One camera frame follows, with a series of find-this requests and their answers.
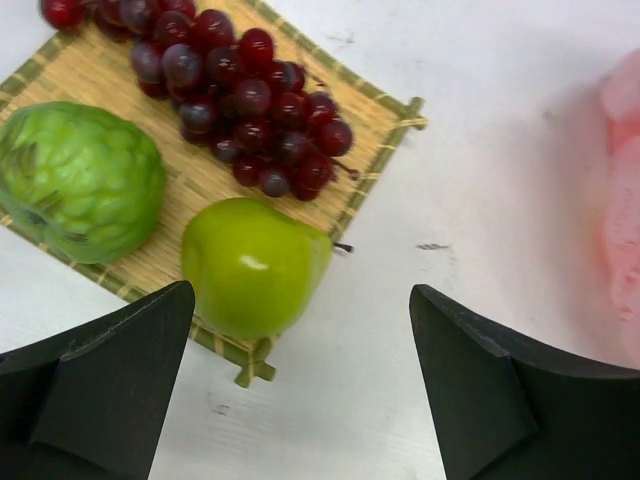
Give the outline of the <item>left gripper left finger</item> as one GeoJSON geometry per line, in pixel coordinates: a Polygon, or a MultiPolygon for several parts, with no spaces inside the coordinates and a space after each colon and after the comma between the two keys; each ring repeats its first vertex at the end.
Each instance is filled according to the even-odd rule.
{"type": "Polygon", "coordinates": [[[194,305],[174,282],[2,353],[2,478],[148,478],[194,305]]]}

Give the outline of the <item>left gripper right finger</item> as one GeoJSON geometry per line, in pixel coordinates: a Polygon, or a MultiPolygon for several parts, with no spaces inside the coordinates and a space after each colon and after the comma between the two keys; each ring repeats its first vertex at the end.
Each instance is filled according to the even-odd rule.
{"type": "Polygon", "coordinates": [[[549,346],[428,285],[409,311],[450,479],[639,475],[639,373],[549,346]]]}

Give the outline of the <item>yellow green fake pear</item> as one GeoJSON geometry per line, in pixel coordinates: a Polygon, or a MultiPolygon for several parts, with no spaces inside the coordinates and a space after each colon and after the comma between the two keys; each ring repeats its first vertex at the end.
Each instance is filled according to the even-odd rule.
{"type": "Polygon", "coordinates": [[[304,313],[337,249],[323,231],[246,197],[215,202],[184,230],[182,276],[195,313],[243,340],[282,334],[304,313]]]}

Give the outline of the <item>pink plastic bag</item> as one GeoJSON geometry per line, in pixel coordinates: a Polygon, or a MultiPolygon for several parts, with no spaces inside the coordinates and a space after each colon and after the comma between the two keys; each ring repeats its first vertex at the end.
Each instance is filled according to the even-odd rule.
{"type": "Polygon", "coordinates": [[[600,105],[606,121],[609,183],[604,247],[610,296],[621,319],[639,320],[639,51],[605,77],[600,105]]]}

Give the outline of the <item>green fake fruit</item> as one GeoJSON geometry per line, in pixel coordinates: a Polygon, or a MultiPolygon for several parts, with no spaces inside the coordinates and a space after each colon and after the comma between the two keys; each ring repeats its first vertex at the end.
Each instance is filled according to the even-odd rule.
{"type": "Polygon", "coordinates": [[[81,264],[139,249],[167,173],[155,142],[109,111],[68,101],[20,107],[1,126],[1,205],[14,225],[81,264]]]}

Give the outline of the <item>red fake grapes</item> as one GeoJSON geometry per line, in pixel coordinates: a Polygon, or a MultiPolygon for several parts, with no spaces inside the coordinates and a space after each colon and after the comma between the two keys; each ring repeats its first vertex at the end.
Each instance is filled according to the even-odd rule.
{"type": "Polygon", "coordinates": [[[39,10],[65,33],[93,20],[111,40],[133,40],[139,88],[169,98],[182,136],[207,144],[240,185],[307,202],[344,166],[351,127],[323,83],[306,91],[303,64],[276,58],[266,30],[237,34],[226,13],[192,1],[42,1],[39,10]]]}

